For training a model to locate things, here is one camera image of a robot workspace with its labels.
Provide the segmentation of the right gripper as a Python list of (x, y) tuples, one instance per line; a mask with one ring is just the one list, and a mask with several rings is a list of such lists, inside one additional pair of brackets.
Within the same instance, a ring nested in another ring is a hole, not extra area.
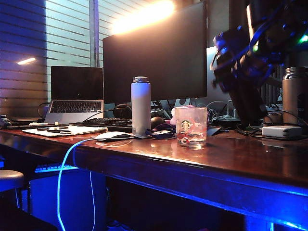
[(251, 51), (247, 51), (241, 58), (236, 58), (235, 51), (229, 49), (228, 56), (231, 59), (231, 67), (216, 68), (213, 71), (215, 75), (213, 86), (219, 85), (224, 93), (230, 92), (232, 84), (240, 83), (240, 81), (264, 83), (276, 68), (274, 61)]

